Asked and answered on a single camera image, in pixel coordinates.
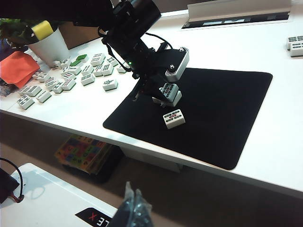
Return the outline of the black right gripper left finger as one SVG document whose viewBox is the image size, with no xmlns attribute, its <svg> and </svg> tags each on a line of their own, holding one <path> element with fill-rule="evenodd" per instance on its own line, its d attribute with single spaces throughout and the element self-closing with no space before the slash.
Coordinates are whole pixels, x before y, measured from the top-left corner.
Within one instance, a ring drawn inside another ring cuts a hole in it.
<svg viewBox="0 0 303 227">
<path fill-rule="evenodd" d="M 130 224 L 134 210 L 134 191 L 130 182 L 126 182 L 123 203 L 119 206 L 113 217 L 114 227 L 127 227 Z"/>
</svg>

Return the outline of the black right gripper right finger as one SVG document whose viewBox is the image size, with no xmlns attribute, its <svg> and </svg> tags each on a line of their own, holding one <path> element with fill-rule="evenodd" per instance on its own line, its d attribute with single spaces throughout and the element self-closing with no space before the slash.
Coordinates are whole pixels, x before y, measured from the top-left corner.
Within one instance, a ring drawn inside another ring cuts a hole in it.
<svg viewBox="0 0 303 227">
<path fill-rule="evenodd" d="M 152 205 L 143 197 L 140 189 L 135 190 L 134 212 L 132 217 L 133 227 L 151 227 L 151 209 Z"/>
</svg>

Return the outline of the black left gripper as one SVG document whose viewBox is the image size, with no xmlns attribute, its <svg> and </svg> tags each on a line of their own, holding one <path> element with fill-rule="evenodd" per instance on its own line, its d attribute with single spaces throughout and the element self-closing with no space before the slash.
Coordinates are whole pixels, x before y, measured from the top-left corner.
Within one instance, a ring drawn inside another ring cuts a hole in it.
<svg viewBox="0 0 303 227">
<path fill-rule="evenodd" d="M 159 54 L 167 49 L 167 46 L 160 46 L 157 50 L 153 47 L 134 46 L 131 50 L 131 71 L 134 79 L 148 79 L 155 74 L 156 60 Z M 151 96 L 152 101 L 165 107 L 169 99 L 159 90 L 158 83 L 154 80 L 145 81 L 139 89 L 140 95 Z"/>
</svg>

